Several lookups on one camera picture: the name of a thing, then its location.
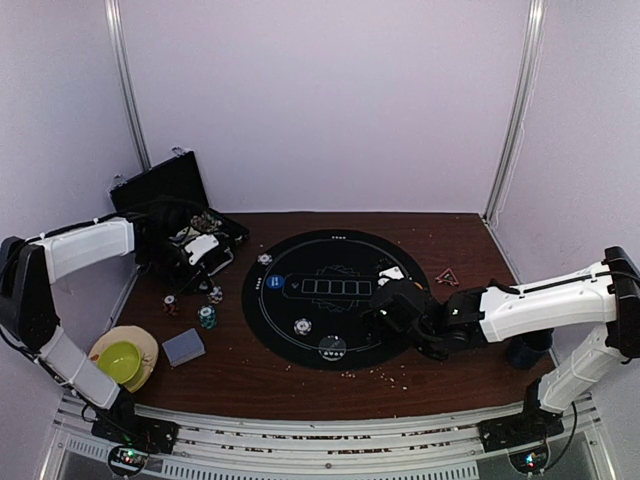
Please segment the red black triangle marker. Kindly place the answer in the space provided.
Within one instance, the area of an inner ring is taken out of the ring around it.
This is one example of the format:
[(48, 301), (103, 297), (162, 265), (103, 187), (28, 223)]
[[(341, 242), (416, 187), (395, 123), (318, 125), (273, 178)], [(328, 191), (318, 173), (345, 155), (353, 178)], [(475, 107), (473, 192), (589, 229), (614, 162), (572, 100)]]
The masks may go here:
[(438, 275), (436, 277), (436, 282), (438, 284), (446, 284), (453, 287), (457, 287), (459, 285), (459, 281), (451, 268), (447, 268)]

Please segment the clear dealer button disc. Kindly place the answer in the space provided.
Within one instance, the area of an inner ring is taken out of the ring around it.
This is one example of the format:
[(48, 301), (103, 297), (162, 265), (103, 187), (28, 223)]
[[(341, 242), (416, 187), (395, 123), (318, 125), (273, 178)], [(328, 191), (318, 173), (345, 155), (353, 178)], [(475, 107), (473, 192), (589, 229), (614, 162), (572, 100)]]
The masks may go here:
[(346, 342), (337, 335), (328, 335), (320, 340), (318, 353), (326, 361), (341, 360), (347, 352)]

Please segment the white blue chip stack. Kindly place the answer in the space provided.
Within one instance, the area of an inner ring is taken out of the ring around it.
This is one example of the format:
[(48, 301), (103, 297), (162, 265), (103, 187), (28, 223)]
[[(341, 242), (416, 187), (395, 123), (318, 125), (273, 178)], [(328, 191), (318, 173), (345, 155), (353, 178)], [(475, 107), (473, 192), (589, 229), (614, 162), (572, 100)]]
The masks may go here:
[(306, 336), (312, 330), (312, 322), (306, 318), (297, 319), (293, 324), (293, 331), (296, 335)]

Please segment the blue ten chip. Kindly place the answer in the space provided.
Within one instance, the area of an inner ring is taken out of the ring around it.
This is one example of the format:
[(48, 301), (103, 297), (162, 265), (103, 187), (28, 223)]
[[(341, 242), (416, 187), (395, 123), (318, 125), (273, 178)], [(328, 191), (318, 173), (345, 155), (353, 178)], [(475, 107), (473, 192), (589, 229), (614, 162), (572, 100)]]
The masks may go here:
[(273, 261), (273, 257), (268, 253), (260, 254), (257, 257), (257, 262), (261, 265), (269, 265)]

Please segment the blue small blind button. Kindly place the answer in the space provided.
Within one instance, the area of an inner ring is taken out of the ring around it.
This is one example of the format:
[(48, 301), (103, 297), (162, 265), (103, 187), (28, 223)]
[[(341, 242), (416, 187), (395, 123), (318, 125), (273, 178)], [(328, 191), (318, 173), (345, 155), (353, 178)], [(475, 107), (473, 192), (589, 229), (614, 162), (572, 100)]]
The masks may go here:
[(272, 290), (282, 289), (285, 285), (285, 278), (281, 275), (275, 274), (270, 275), (266, 278), (265, 285)]

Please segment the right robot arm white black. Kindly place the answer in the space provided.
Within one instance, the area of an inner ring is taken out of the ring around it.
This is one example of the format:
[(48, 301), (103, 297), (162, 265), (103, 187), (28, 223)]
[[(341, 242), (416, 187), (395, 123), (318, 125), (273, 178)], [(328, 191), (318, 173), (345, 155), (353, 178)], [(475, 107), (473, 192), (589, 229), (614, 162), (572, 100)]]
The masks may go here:
[(540, 282), (458, 291), (438, 302), (408, 278), (385, 277), (363, 315), (375, 335), (397, 334), (421, 354), (445, 360), (512, 337), (591, 323), (587, 338), (533, 388), (534, 403), (513, 419), (519, 440), (535, 440), (617, 365), (639, 356), (639, 269), (621, 247), (574, 273)]

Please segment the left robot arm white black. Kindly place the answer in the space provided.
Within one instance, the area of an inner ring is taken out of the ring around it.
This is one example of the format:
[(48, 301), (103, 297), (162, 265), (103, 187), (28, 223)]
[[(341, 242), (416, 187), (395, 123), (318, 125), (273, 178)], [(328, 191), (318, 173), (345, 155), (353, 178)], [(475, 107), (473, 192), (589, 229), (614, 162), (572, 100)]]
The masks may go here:
[(64, 329), (61, 294), (118, 263), (154, 268), (176, 289), (206, 281), (225, 237), (213, 210), (162, 197), (31, 238), (1, 245), (1, 336), (10, 348), (48, 370), (89, 404), (108, 410), (106, 429), (123, 444), (144, 433), (122, 405), (121, 386), (103, 373)]

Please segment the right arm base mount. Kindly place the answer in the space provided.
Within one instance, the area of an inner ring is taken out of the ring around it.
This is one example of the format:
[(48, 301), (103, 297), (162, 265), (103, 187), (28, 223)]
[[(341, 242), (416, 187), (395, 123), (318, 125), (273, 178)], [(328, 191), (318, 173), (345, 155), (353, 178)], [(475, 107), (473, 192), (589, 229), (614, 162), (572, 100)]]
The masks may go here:
[(485, 453), (507, 450), (518, 473), (536, 475), (550, 461), (548, 440), (564, 432), (563, 414), (524, 405), (519, 413), (480, 422), (478, 431)]

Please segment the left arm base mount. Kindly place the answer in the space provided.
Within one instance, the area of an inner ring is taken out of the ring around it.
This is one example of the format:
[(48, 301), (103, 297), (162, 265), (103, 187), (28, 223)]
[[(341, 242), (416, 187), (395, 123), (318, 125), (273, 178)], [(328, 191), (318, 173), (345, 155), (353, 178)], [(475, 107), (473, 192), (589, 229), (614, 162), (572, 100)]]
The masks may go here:
[(152, 455), (173, 452), (179, 426), (177, 423), (145, 417), (135, 412), (135, 401), (125, 396), (109, 409), (88, 403), (95, 414), (91, 434), (113, 443), (107, 453), (107, 466), (119, 478), (130, 479), (140, 474)]

